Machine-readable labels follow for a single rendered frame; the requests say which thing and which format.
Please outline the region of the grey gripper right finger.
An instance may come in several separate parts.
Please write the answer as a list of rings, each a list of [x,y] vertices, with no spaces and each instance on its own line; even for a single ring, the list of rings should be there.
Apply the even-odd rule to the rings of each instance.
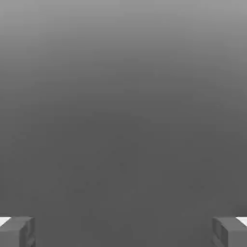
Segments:
[[[214,217],[212,247],[247,247],[247,217]]]

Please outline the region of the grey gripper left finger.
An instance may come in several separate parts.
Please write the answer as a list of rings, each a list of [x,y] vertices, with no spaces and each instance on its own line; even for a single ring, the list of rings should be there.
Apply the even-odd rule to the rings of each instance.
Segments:
[[[0,247],[36,247],[36,221],[29,216],[0,216]]]

